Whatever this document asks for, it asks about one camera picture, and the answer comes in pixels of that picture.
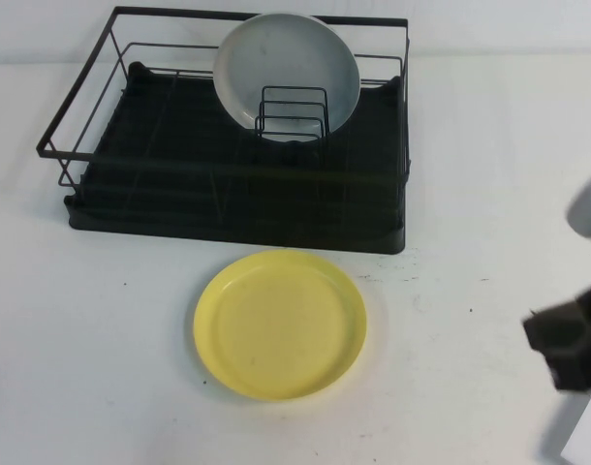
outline dish rack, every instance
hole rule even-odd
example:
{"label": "dish rack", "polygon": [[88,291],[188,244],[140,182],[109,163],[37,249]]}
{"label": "dish rack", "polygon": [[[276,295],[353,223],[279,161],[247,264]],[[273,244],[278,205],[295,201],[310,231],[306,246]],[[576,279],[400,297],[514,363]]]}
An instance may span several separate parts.
{"label": "dish rack", "polygon": [[390,75],[367,77],[361,69],[358,106],[337,131],[328,133],[321,103],[319,134],[280,142],[264,138],[272,116],[263,96],[255,129],[246,130],[213,87],[216,49],[253,16],[113,10],[37,146],[41,157],[58,161],[59,185],[71,188],[64,199],[70,225],[399,253],[410,167],[407,20],[318,16],[339,35],[344,27],[399,31],[402,53],[356,53],[359,66],[384,63]]}

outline white table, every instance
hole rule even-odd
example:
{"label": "white table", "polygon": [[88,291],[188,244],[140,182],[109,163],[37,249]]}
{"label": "white table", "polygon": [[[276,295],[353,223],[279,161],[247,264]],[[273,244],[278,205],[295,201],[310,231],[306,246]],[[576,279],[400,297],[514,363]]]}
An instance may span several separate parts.
{"label": "white table", "polygon": [[0,465],[557,463],[584,397],[553,389],[521,320],[591,285],[564,219],[591,176],[591,55],[412,59],[408,247],[316,252],[358,283],[368,339],[287,403],[231,394],[183,337],[262,247],[68,227],[34,146],[78,70],[0,66]]}

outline black drip tray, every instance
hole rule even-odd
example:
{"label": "black drip tray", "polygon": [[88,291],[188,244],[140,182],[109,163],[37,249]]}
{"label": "black drip tray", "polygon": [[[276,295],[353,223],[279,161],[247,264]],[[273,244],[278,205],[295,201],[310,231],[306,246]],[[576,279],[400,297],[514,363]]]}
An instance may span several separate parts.
{"label": "black drip tray", "polygon": [[[363,88],[350,120],[322,142],[275,142],[240,128],[213,81],[129,67],[79,189],[79,229],[397,253],[407,175],[399,77]],[[99,159],[156,161],[120,166]],[[331,173],[319,177],[314,173]]]}

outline metal wire frame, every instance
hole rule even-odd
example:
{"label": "metal wire frame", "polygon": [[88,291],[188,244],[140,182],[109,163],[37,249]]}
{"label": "metal wire frame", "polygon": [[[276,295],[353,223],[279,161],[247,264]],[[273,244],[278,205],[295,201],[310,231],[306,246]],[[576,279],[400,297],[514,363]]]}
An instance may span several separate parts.
{"label": "metal wire frame", "polygon": [[[379,27],[395,27],[405,29],[406,38],[406,49],[404,58],[392,55],[369,55],[369,54],[357,54],[356,57],[363,58],[381,58],[381,59],[393,59],[397,60],[400,67],[400,75],[402,80],[401,98],[399,104],[402,107],[400,111],[403,113],[403,119],[406,121],[405,125],[401,125],[399,128],[400,147],[404,147],[405,153],[403,157],[399,157],[397,163],[397,173],[353,173],[353,172],[339,172],[339,171],[321,171],[321,170],[281,170],[264,167],[245,167],[245,166],[227,166],[227,165],[213,165],[208,163],[199,162],[176,162],[168,160],[151,160],[151,159],[136,159],[134,161],[121,160],[110,157],[95,157],[92,153],[78,152],[78,147],[86,134],[87,128],[89,127],[93,117],[102,102],[104,95],[109,87],[110,82],[116,72],[116,68],[121,66],[125,78],[128,78],[127,70],[123,62],[123,56],[131,47],[182,47],[182,48],[206,48],[215,49],[217,46],[194,46],[194,45],[174,45],[174,44],[155,44],[155,43],[142,43],[132,42],[127,44],[123,50],[120,49],[114,34],[112,32],[112,26],[116,22],[119,16],[164,16],[164,17],[189,17],[189,18],[206,18],[206,19],[221,19],[221,20],[232,20],[232,21],[244,21],[256,14],[245,14],[245,13],[230,13],[230,12],[206,12],[206,11],[191,11],[191,10],[176,10],[176,9],[164,9],[164,8],[145,8],[145,7],[115,7],[112,14],[107,21],[107,24],[98,39],[97,44],[94,46],[91,54],[85,65],[83,66],[77,80],[75,81],[69,94],[66,96],[63,104],[61,105],[58,112],[56,112],[54,118],[48,125],[44,135],[40,139],[37,145],[37,151],[43,158],[55,159],[59,161],[63,170],[59,179],[60,185],[66,185],[78,188],[71,174],[68,171],[68,167],[72,161],[82,162],[93,162],[96,164],[111,165],[114,167],[132,167],[138,170],[155,170],[155,171],[187,171],[190,173],[198,172],[212,172],[217,175],[231,175],[231,176],[259,176],[259,177],[270,177],[276,179],[292,179],[292,180],[315,180],[325,182],[337,182],[337,183],[355,183],[355,184],[382,184],[382,185],[397,185],[400,189],[401,186],[407,182],[407,173],[409,172],[409,146],[408,146],[408,131],[407,131],[407,56],[409,48],[408,38],[408,21],[406,19],[398,18],[370,18],[370,17],[341,17],[341,16],[317,16],[321,21],[331,25],[354,25],[354,26],[379,26]],[[57,150],[51,141],[53,134],[65,117],[69,107],[71,106],[74,98],[78,94],[80,88],[85,82],[92,66],[94,65],[104,43],[107,38],[110,37],[114,44],[117,52],[117,61],[109,75],[107,83],[98,98],[98,102],[92,109],[89,119],[83,127],[80,136],[71,151]],[[207,70],[175,70],[175,69],[155,69],[156,71],[171,71],[176,73],[191,73],[197,75],[206,75],[208,78],[211,76],[211,72]],[[363,79],[362,83],[366,85],[379,85],[383,83],[382,79]],[[402,168],[405,169],[405,173],[402,178],[397,178]]]}

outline plastic plate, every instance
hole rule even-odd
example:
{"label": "plastic plate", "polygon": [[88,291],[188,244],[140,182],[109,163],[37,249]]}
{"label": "plastic plate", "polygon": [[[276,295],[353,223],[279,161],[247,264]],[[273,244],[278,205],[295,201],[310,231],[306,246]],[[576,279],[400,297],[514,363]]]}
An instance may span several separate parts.
{"label": "plastic plate", "polygon": [[356,360],[366,334],[358,289],[332,263],[291,250],[261,252],[223,269],[194,318],[202,362],[249,397],[316,392]]}

